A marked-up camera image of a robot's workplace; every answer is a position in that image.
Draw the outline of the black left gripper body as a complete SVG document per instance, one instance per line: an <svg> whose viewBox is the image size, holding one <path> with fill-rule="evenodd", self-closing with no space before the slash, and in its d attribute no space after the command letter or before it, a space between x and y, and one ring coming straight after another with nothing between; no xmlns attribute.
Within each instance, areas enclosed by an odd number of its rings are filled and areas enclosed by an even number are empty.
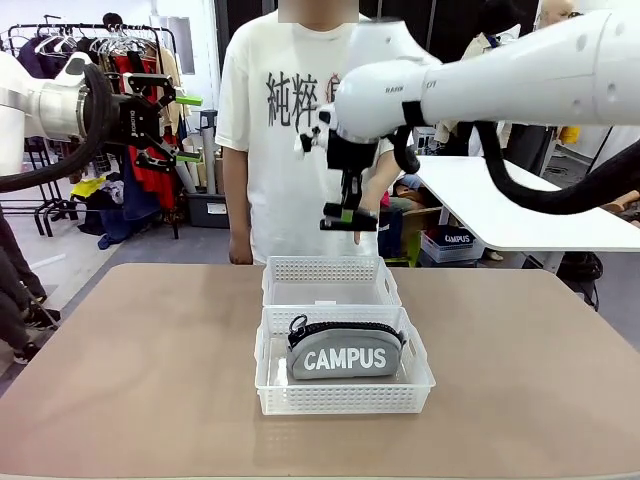
<svg viewBox="0 0 640 480"><path fill-rule="evenodd" d="M110 126L107 143L133 147L159 147L164 129L160 111L163 106L141 95L111 96Z"/></svg>

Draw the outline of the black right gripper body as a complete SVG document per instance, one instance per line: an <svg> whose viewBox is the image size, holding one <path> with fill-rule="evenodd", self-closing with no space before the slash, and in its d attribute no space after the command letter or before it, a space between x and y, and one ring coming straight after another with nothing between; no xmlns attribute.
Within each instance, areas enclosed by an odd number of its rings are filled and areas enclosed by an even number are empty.
<svg viewBox="0 0 640 480"><path fill-rule="evenodd" d="M363 172L372 167L378 144L352 143L337 133L330 133L327 147L327 166L331 170Z"/></svg>

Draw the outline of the person left hand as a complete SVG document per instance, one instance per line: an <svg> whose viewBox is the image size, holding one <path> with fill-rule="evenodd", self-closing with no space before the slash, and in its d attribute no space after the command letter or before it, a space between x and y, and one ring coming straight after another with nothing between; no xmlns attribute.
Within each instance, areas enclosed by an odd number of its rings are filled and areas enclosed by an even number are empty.
<svg viewBox="0 0 640 480"><path fill-rule="evenodd" d="M387 189L370 184L364 192L359 209L375 217L379 216L381 202L387 195Z"/></svg>

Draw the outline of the person right hand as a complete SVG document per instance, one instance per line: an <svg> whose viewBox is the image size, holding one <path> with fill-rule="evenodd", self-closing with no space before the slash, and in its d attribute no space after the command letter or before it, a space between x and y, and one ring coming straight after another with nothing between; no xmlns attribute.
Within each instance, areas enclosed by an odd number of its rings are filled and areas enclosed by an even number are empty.
<svg viewBox="0 0 640 480"><path fill-rule="evenodd" d="M229 243L229 261L233 265L253 264L253 253L248 239L231 238Z"/></svg>

